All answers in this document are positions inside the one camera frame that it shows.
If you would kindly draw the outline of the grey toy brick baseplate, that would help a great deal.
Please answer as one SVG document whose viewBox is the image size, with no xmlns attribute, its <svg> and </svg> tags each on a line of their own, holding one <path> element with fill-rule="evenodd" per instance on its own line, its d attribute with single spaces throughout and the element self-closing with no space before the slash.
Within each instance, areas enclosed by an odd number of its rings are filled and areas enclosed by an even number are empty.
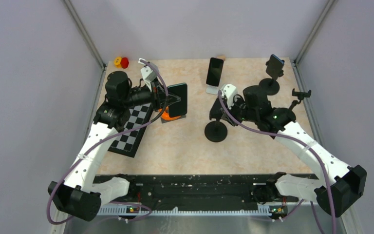
<svg viewBox="0 0 374 234">
<path fill-rule="evenodd" d="M 160 116 L 160 120 L 161 120 L 162 123 L 172 122 L 172 121 L 180 120 L 180 119 L 183 119 L 183 118 L 186 118 L 186 115 L 181 115 L 181 116 L 176 116 L 176 117 L 170 117 L 167 112 L 164 112 Z"/>
</svg>

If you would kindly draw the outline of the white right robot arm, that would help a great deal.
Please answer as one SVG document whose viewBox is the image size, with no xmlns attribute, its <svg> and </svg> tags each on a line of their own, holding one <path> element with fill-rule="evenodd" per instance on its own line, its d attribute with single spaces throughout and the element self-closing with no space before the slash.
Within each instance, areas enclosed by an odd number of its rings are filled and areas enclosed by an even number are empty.
<svg viewBox="0 0 374 234">
<path fill-rule="evenodd" d="M 314 179 L 283 172 L 274 174 L 262 191 L 270 200 L 293 196 L 314 201 L 329 215 L 340 217 L 363 196 L 366 170 L 327 151 L 306 133 L 291 108 L 272 107 L 261 87 L 249 86 L 240 95 L 234 85 L 226 84 L 218 90 L 215 106 L 220 119 L 232 126 L 254 123 L 254 133 L 272 137 L 315 174 Z"/>
</svg>

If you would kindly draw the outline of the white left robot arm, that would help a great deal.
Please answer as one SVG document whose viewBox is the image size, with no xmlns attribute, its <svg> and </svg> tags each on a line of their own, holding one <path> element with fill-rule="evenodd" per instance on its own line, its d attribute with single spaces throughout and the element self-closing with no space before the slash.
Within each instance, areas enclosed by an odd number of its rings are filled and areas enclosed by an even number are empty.
<svg viewBox="0 0 374 234">
<path fill-rule="evenodd" d="M 105 99 L 97 109 L 90 132 L 70 169 L 58 182 L 51 182 L 47 207 L 55 207 L 69 218 L 93 220 L 100 208 L 116 198 L 135 199 L 137 189 L 124 178 L 114 177 L 106 182 L 94 183 L 100 164 L 117 137 L 146 128 L 146 124 L 128 128 L 134 107 L 148 104 L 161 113 L 187 113 L 187 84 L 166 86 L 161 76 L 150 68 L 142 70 L 143 86 L 133 86 L 123 71 L 108 75 Z"/>
</svg>

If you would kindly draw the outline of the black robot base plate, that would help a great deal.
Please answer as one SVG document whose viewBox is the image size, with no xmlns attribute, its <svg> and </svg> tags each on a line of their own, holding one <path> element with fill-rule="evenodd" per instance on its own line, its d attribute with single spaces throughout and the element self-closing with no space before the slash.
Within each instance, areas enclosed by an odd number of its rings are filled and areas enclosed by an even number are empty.
<svg viewBox="0 0 374 234">
<path fill-rule="evenodd" d="M 256 175 L 125 175 L 128 194 L 120 202 L 139 202 L 154 211 L 255 211 L 264 204 L 297 202 L 295 197 L 268 195 L 270 174 Z"/>
</svg>

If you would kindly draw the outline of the yellow toy block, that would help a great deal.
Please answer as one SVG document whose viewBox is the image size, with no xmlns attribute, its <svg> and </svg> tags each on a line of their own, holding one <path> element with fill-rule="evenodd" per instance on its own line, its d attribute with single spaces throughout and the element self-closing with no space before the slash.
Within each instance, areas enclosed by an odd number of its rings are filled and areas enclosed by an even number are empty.
<svg viewBox="0 0 374 234">
<path fill-rule="evenodd" d="M 115 59 L 114 59 L 114 61 L 113 61 L 113 63 L 114 63 L 114 66 L 116 67 L 116 68 L 121 68 L 122 66 L 121 66 L 121 61 L 122 61 L 122 58 L 121 57 L 116 57 Z"/>
</svg>

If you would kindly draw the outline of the black clamp stand back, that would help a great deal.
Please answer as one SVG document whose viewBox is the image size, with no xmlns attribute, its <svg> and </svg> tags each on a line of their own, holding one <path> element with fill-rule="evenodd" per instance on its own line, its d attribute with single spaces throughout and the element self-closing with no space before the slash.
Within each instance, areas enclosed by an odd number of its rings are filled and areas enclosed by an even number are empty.
<svg viewBox="0 0 374 234">
<path fill-rule="evenodd" d="M 259 86 L 262 87 L 269 96 L 277 94 L 280 90 L 280 84 L 277 79 L 272 79 L 271 77 L 262 79 L 259 82 Z"/>
</svg>

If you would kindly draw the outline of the silver metal phone stand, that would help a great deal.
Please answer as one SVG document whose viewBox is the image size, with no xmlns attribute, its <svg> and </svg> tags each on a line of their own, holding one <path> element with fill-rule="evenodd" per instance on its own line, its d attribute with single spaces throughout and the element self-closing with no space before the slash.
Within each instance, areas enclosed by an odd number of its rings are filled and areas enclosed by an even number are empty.
<svg viewBox="0 0 374 234">
<path fill-rule="evenodd" d="M 219 88 L 218 86 L 207 85 L 207 86 L 206 86 L 206 90 L 205 90 L 205 92 L 206 92 L 207 94 L 217 95 L 218 92 L 219 92 L 219 89 L 220 89 L 220 88 Z"/>
</svg>

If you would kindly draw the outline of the purple smartphone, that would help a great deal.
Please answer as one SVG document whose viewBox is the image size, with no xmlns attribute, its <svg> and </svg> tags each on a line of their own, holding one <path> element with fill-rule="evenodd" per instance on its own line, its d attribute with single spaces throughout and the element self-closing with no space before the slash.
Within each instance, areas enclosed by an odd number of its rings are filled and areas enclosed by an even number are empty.
<svg viewBox="0 0 374 234">
<path fill-rule="evenodd" d="M 206 85 L 219 86 L 222 76 L 224 61 L 219 58 L 210 58 Z"/>
</svg>

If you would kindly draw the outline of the black clamp stand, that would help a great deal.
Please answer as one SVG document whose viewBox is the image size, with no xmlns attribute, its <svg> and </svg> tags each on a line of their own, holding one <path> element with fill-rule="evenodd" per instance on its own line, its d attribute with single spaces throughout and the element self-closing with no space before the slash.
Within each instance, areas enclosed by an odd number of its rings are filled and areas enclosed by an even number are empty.
<svg viewBox="0 0 374 234">
<path fill-rule="evenodd" d="M 271 77 L 262 79 L 259 82 L 259 86 L 262 87 L 269 96 L 277 94 L 280 90 L 280 84 L 277 79 L 272 79 Z"/>
<path fill-rule="evenodd" d="M 296 97 L 297 100 L 293 100 L 291 105 L 289 106 L 288 110 L 289 112 L 292 112 L 293 109 L 302 103 L 302 101 L 306 98 L 310 98 L 312 94 L 312 90 L 308 90 L 307 92 L 301 92 L 301 91 L 296 91 L 295 88 L 292 89 L 292 96 Z"/>
<path fill-rule="evenodd" d="M 221 120 L 210 120 L 205 126 L 205 137 L 211 142 L 221 142 L 226 139 L 228 130 Z"/>
</svg>

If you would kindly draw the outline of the black and silver chessboard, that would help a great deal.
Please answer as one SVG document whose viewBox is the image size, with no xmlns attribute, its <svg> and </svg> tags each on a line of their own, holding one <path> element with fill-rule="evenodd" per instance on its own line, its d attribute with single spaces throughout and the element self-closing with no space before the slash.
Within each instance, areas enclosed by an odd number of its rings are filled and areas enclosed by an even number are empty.
<svg viewBox="0 0 374 234">
<path fill-rule="evenodd" d="M 130 108 L 130 118 L 125 124 L 125 130 L 133 129 L 147 123 L 151 118 L 152 111 L 151 104 L 138 105 Z M 109 147 L 109 152 L 127 157 L 135 157 L 145 130 L 146 127 L 116 137 Z"/>
</svg>

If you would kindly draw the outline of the blue smartphone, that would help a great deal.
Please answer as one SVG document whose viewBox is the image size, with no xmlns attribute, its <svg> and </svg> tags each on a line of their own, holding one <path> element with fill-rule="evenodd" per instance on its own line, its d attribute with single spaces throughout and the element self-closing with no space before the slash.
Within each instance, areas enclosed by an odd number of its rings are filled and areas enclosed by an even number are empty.
<svg viewBox="0 0 374 234">
<path fill-rule="evenodd" d="M 266 62 L 266 73 L 272 78 L 277 79 L 284 75 L 285 61 L 274 54 L 271 54 L 269 60 Z"/>
</svg>

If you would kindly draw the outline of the dark green-edged smartphone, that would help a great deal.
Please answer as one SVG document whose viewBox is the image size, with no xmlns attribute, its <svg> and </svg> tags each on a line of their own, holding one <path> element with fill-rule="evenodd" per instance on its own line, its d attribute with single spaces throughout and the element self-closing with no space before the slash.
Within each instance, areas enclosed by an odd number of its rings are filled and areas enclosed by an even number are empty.
<svg viewBox="0 0 374 234">
<path fill-rule="evenodd" d="M 169 117 L 178 117 L 187 114 L 188 86 L 185 82 L 168 87 L 170 103 L 168 106 Z"/>
</svg>

